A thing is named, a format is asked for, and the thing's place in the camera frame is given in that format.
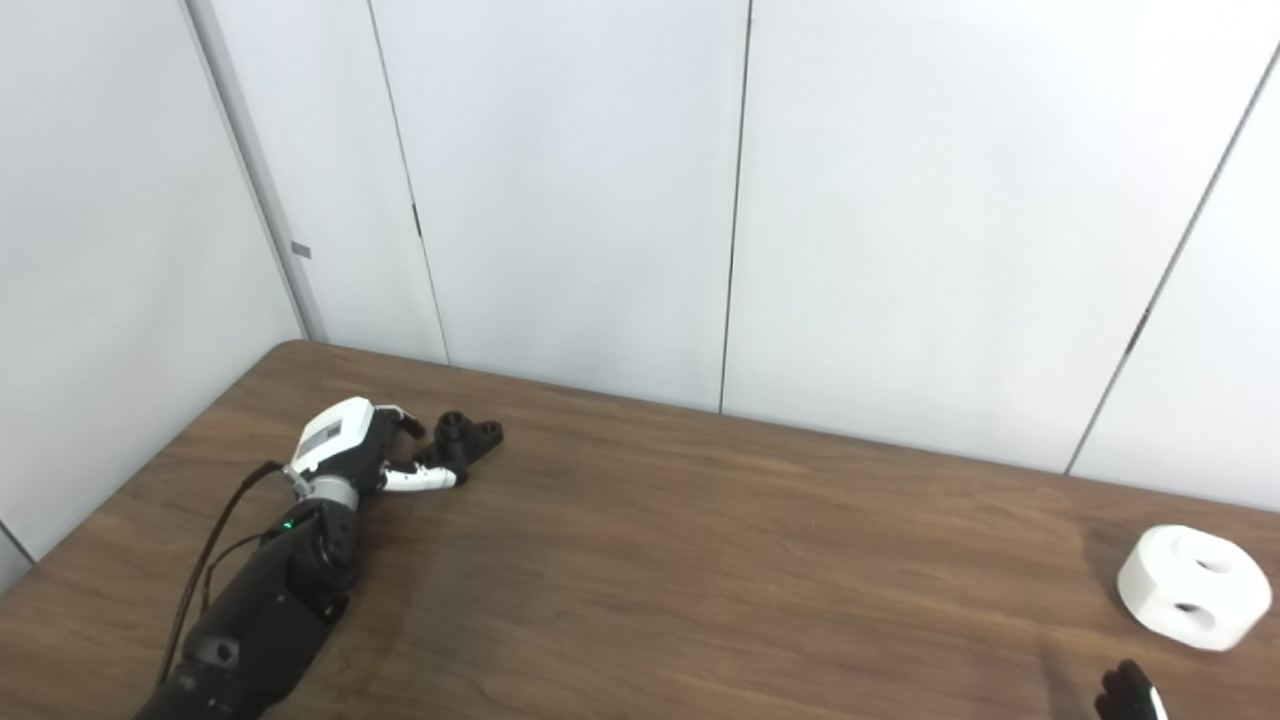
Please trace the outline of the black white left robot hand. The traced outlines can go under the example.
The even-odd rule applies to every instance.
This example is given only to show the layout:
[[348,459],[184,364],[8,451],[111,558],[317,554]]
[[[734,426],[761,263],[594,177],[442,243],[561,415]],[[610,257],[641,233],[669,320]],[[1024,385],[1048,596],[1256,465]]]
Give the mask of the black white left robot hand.
[[297,500],[337,503],[352,511],[383,492],[417,493],[466,483],[463,469],[393,460],[390,445],[399,433],[421,439],[426,429],[397,405],[347,398],[306,424],[283,474]]

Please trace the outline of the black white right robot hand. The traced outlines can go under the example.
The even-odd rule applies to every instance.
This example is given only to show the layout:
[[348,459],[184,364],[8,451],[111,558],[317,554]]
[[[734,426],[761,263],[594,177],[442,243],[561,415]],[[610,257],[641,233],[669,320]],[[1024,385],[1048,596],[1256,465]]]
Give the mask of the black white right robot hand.
[[1094,697],[1094,711],[1098,719],[1169,719],[1158,689],[1132,659],[1124,659],[1103,673],[1100,693]]

